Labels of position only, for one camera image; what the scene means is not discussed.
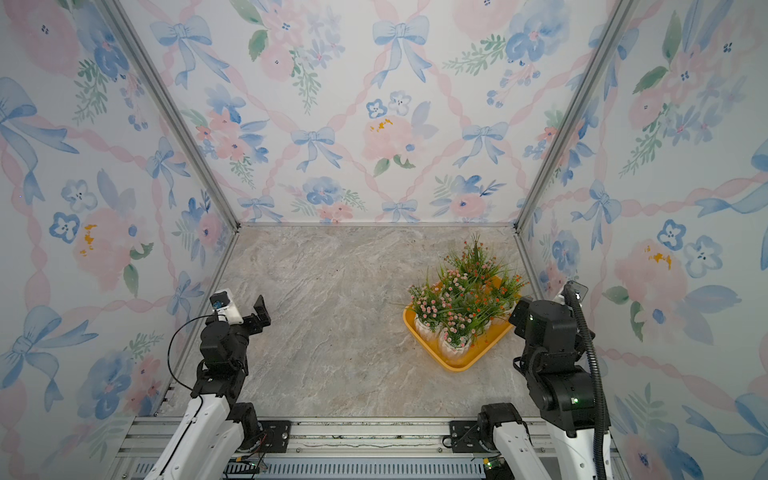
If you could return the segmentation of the potted plant orange red flowers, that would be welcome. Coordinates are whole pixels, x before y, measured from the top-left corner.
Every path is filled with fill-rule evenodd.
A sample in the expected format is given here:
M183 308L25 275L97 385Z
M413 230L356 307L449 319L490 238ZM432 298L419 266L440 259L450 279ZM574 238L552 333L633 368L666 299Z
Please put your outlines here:
M528 285L519 274L494 276L488 285L488 313L493 319L508 317L518 301L521 291Z

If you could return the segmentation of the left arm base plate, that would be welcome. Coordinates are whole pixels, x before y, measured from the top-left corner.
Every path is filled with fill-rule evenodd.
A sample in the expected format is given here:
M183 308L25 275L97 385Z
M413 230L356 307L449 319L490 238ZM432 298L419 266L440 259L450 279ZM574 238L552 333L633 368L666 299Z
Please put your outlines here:
M290 420L260 420L261 436L254 453L286 453L293 423Z

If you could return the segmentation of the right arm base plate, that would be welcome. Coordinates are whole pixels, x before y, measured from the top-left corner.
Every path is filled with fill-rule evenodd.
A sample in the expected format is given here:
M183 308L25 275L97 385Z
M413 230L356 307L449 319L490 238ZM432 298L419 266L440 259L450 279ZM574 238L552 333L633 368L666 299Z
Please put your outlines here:
M486 449L480 439L479 425L476 420L452 420L448 423L449 433L442 444L453 453L482 453Z

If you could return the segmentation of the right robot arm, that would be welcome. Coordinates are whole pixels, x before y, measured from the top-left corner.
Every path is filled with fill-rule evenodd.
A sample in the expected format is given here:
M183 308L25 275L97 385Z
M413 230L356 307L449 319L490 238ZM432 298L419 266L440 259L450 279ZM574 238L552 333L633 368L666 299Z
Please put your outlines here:
M552 300L521 299L510 315L525 341L513 366L526 380L549 432L563 479L612 479L609 418L594 368L578 364L592 340L574 309ZM477 417L482 446L497 453L513 479L549 479L531 430L510 403L488 404Z

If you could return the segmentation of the potted plant pink flowers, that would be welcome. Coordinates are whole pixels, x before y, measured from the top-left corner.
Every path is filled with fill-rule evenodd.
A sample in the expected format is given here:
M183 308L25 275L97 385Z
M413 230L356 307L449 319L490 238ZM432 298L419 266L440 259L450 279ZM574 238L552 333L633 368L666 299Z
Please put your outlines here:
M424 341L436 340L444 324L446 297L442 286L424 283L408 288L411 303L408 310L414 315L413 327L418 336Z

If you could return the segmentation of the yellow storage box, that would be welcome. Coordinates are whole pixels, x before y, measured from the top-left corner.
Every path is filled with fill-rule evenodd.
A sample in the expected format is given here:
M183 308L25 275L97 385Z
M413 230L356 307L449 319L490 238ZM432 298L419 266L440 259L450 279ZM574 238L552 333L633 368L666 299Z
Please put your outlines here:
M468 294L479 294L479 293L488 294L489 283L490 281L487 281L483 284L477 282L475 288ZM461 302L463 299L464 297L462 298L446 297L446 299L444 300L444 302L446 303L446 309L444 310L444 314L445 314L444 322L451 315L460 315L457 312L457 310L461 306ZM506 318L493 319L491 323L488 325L484 333L481 333L480 335L474 335L473 344L468 354L464 358L455 362L447 361L441 356L440 352L438 351L438 338L436 340L427 342L421 339L416 333L413 327L414 315L408 310L410 303L411 303L411 299L403 311L403 321L406 327L408 328L409 332L438 364L440 364L445 370L453 373L463 372L469 369L483 355L488 353L490 349L493 346L495 346L512 329L512 325L509 323L509 317L511 314Z

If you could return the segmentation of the potted plant pink front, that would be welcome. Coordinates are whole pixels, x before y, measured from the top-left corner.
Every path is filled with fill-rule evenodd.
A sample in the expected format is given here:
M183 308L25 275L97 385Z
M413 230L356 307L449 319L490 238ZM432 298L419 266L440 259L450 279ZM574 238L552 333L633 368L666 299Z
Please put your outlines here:
M447 361L459 361L468 354L473 344L473 337L471 318L464 315L451 315L443 323L438 335L438 351Z

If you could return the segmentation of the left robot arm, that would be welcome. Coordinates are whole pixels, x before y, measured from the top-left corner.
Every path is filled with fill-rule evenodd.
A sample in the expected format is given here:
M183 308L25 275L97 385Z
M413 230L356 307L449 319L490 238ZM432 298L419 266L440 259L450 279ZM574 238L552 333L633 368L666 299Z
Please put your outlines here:
M264 298L246 315L227 289L214 293L210 303L190 400L148 479L222 479L236 452L251 452L266 438L254 405L238 400L249 375L250 338L271 324Z

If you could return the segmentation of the potted plant pink white pot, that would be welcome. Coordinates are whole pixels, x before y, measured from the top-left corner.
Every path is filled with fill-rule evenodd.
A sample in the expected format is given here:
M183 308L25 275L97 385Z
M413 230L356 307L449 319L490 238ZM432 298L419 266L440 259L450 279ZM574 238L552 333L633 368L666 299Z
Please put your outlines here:
M441 292L444 297L462 298L470 293L477 282L460 269L442 271L439 275Z

